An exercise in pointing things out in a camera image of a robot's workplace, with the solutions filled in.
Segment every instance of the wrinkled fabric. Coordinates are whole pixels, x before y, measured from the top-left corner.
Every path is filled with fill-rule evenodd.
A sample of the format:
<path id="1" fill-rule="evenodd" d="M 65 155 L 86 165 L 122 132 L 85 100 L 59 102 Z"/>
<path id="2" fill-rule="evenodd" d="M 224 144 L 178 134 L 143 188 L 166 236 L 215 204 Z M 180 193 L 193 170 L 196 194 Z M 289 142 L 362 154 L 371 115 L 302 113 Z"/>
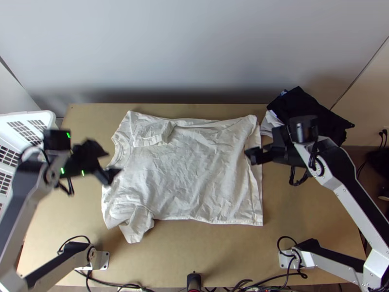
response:
<path id="1" fill-rule="evenodd" d="M 141 241 L 154 219 L 262 226 L 262 169 L 243 152 L 261 145 L 256 116 L 210 121 L 129 111 L 112 141 L 109 166 L 122 171 L 103 186 L 102 212 L 129 243 Z"/>

